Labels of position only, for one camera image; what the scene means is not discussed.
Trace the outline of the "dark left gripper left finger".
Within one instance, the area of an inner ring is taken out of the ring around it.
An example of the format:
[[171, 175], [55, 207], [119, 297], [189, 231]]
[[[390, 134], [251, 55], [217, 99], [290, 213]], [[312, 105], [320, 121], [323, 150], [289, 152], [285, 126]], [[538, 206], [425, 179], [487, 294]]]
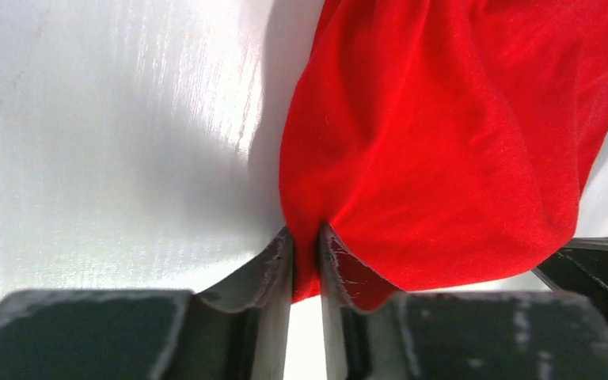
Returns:
[[0, 379], [281, 379], [293, 256], [284, 229], [198, 293], [9, 294], [0, 301]]

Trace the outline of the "red t-shirt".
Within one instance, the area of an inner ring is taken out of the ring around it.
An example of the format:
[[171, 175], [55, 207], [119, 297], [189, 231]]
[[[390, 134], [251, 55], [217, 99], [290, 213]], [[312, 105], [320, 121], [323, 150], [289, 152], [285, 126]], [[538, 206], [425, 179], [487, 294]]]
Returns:
[[279, 157], [294, 301], [324, 222], [407, 291], [532, 269], [607, 132], [608, 1], [325, 2]]

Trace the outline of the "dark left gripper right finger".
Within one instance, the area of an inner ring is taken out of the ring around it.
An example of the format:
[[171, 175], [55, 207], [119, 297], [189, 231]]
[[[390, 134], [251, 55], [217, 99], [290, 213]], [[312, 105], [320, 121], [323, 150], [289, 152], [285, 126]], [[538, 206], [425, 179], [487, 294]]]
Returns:
[[608, 326], [564, 291], [408, 293], [318, 234], [330, 379], [608, 379]]

